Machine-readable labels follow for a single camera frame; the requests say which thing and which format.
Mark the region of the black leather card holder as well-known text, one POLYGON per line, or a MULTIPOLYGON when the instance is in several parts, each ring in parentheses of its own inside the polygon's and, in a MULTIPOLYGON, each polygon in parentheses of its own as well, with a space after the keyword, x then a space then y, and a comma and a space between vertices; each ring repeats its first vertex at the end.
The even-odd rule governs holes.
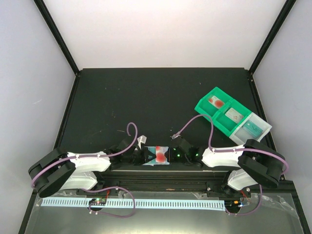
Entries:
POLYGON ((170 149, 168 146, 147 146, 143 150, 144 166, 169 165, 170 149))

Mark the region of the red dotted card from holder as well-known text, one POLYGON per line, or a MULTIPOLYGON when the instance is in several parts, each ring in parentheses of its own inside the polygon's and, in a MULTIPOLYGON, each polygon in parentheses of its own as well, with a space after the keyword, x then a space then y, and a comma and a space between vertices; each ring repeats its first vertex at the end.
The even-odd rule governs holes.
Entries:
POLYGON ((166 164, 167 162, 164 162, 164 154, 165 154, 165 149, 167 147, 164 146, 156 146, 156 163, 160 164, 166 164))

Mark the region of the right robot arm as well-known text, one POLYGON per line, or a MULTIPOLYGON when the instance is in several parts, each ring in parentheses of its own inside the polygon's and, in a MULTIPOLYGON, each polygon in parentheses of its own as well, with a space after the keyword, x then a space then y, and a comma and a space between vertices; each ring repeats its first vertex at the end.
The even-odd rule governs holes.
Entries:
POLYGON ((228 171, 223 183, 212 186, 213 192, 226 196, 234 196, 253 185, 275 189, 289 168, 281 154, 254 139, 234 147, 214 148, 209 145, 203 148, 195 147, 178 136, 173 139, 166 155, 174 163, 226 168, 228 171))

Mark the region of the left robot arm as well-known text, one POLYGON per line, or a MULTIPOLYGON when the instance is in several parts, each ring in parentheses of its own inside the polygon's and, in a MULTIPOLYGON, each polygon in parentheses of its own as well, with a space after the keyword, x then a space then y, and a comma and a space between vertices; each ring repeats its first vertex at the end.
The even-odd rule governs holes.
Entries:
POLYGON ((116 170, 128 164, 155 164, 160 147, 146 146, 146 139, 146 136, 140 136, 132 142, 132 138, 127 137, 97 153, 78 154, 55 148, 29 168, 31 186, 42 198, 72 189, 89 190, 98 195, 104 191, 105 183, 97 178, 96 173, 116 170))

